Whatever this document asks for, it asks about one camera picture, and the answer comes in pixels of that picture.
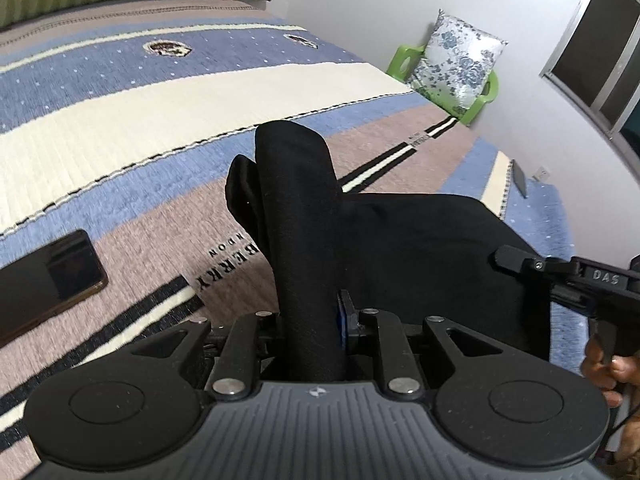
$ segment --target black stripe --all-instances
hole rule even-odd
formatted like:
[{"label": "black stripe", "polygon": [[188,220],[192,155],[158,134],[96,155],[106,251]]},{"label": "black stripe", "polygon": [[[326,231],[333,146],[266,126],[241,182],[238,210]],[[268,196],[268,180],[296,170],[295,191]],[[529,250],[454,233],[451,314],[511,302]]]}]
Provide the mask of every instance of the black stripe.
[{"label": "black stripe", "polygon": [[449,117],[447,117],[443,121],[440,121],[438,124],[434,124],[433,126],[429,126],[424,132],[426,134],[430,134],[433,130],[437,130],[439,127],[443,126],[444,124],[447,124],[447,121],[449,121],[452,117],[453,117],[453,115],[450,115]]},{"label": "black stripe", "polygon": [[[149,325],[139,336],[134,339],[134,341],[142,339],[143,337],[149,337],[180,323],[187,316],[190,316],[194,312],[200,310],[203,306],[204,304],[202,303],[200,298],[194,296],[190,300],[185,301],[184,303],[181,303],[180,305],[173,308],[169,313],[167,313],[157,322]],[[27,431],[24,427],[24,423],[22,422],[22,420],[16,421],[14,425],[8,427],[6,430],[0,433],[0,453],[2,453],[6,449],[9,449],[13,444],[18,442],[19,440],[22,440],[25,436],[27,436]]]},{"label": "black stripe", "polygon": [[33,389],[44,379],[53,374],[77,365],[91,352],[108,340],[121,333],[126,327],[134,323],[141,316],[144,316],[157,304],[162,303],[167,298],[173,296],[179,290],[187,286],[187,280],[182,276],[174,278],[169,283],[164,284],[149,294],[143,300],[130,306],[127,310],[117,316],[113,321],[103,326],[100,330],[92,334],[86,341],[80,343],[76,348],[63,355],[60,359],[50,364],[47,368],[31,376],[19,386],[0,397],[0,415],[8,412],[21,402],[27,399]]},{"label": "black stripe", "polygon": [[451,124],[449,126],[447,126],[446,128],[443,128],[442,130],[440,130],[437,134],[435,134],[434,136],[431,136],[431,139],[437,139],[439,136],[441,136],[444,132],[448,132],[450,129],[452,129],[456,124],[458,124],[458,120],[456,119],[455,121],[452,121]]},{"label": "black stripe", "polygon": [[380,162],[385,160],[388,156],[393,155],[395,152],[399,152],[406,146],[408,146],[406,142],[401,142],[397,146],[392,147],[390,150],[383,153],[382,155],[377,156],[376,158],[374,158],[373,160],[370,160],[366,164],[363,164],[362,166],[357,167],[355,170],[351,171],[351,173],[346,174],[344,177],[338,180],[338,184],[340,184],[340,186],[344,186],[345,184],[348,184],[354,178],[357,178],[359,175],[363,174],[365,171],[370,170],[376,164],[379,164]]},{"label": "black stripe", "polygon": [[385,175],[389,171],[391,171],[393,168],[395,168],[402,161],[407,160],[414,153],[417,153],[417,151],[418,150],[416,150],[415,148],[412,147],[410,150],[407,150],[405,153],[400,155],[398,158],[395,158],[394,160],[392,160],[390,163],[388,163],[386,166],[384,166],[384,168],[380,168],[379,170],[377,170],[376,173],[371,175],[369,178],[363,180],[360,184],[355,186],[353,189],[348,190],[347,193],[359,193],[359,192],[361,192],[362,190],[366,189],[371,184],[373,184],[377,179],[379,179],[380,177],[382,177],[383,175]]},{"label": "black stripe", "polygon": [[0,433],[0,453],[9,449],[13,444],[27,436],[27,429],[22,423],[22,419],[17,420],[14,425],[9,426]]}]

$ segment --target floral pillow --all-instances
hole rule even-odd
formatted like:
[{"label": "floral pillow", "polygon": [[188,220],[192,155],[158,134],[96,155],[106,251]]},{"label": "floral pillow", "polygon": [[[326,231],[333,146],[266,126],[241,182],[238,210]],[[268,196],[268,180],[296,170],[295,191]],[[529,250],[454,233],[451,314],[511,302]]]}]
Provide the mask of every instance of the floral pillow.
[{"label": "floral pillow", "polygon": [[506,41],[440,10],[424,56],[407,84],[460,118],[482,93],[506,45]]}]

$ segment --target window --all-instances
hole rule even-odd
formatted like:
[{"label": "window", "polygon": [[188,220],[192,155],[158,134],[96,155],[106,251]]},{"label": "window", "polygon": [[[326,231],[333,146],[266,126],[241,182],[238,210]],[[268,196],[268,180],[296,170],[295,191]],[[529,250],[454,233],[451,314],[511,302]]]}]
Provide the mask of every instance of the window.
[{"label": "window", "polygon": [[543,76],[640,174],[640,0],[582,0]]}]

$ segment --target circular pad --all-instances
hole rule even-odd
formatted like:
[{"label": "circular pad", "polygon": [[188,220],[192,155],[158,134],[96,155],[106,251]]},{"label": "circular pad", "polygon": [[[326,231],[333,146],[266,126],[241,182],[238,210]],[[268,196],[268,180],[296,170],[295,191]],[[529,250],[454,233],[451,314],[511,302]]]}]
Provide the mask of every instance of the circular pad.
[{"label": "circular pad", "polygon": [[117,424],[142,409],[145,394],[132,384],[117,381],[88,384],[71,397],[73,414],[92,424]]},{"label": "circular pad", "polygon": [[551,386],[534,381],[511,381],[489,394],[494,412],[513,422],[545,422],[562,411],[562,396]]},{"label": "circular pad", "polygon": [[108,471],[180,446],[202,409],[196,391],[164,361],[115,353],[44,381],[24,410],[38,455],[74,469]]},{"label": "circular pad", "polygon": [[535,469],[587,460],[597,450],[609,410],[585,378],[525,354],[478,356],[456,366],[436,394],[434,412],[463,449]]}]

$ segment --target window frame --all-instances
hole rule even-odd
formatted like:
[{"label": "window frame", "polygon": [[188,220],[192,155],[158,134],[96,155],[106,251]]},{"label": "window frame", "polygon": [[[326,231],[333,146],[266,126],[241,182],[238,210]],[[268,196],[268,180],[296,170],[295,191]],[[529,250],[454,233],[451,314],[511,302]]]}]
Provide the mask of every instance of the window frame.
[{"label": "window frame", "polygon": [[560,39],[558,45],[554,49],[551,57],[546,62],[546,65],[542,69],[540,76],[550,81],[556,88],[559,89],[565,96],[567,96],[587,117],[597,126],[597,128],[604,134],[604,136],[609,140],[618,153],[622,156],[628,167],[635,173],[635,176],[638,180],[640,180],[640,154],[634,152],[628,142],[626,142],[625,138],[620,133],[620,130],[628,120],[629,116],[635,109],[638,102],[640,102],[640,84],[636,87],[635,92],[633,93],[631,99],[626,104],[625,108],[622,111],[622,114],[618,118],[615,124],[610,124],[600,112],[600,107],[604,105],[607,101],[607,98],[611,94],[614,89],[616,83],[619,81],[620,76],[622,76],[630,58],[633,54],[634,50],[640,44],[640,17],[638,17],[638,21],[629,37],[629,40],[626,44],[626,47],[623,49],[618,62],[615,65],[614,71],[609,75],[606,83],[603,88],[597,95],[596,99],[591,105],[585,103],[582,99],[580,99],[565,83],[563,83],[558,77],[553,74],[553,69],[558,63],[562,53],[567,48],[569,41],[573,37],[576,29],[578,28],[578,24],[580,20],[582,20],[584,13],[587,10],[587,7],[591,3],[591,0],[580,0],[577,9],[575,9],[574,15],[569,22],[568,27],[566,28],[562,38]]}]

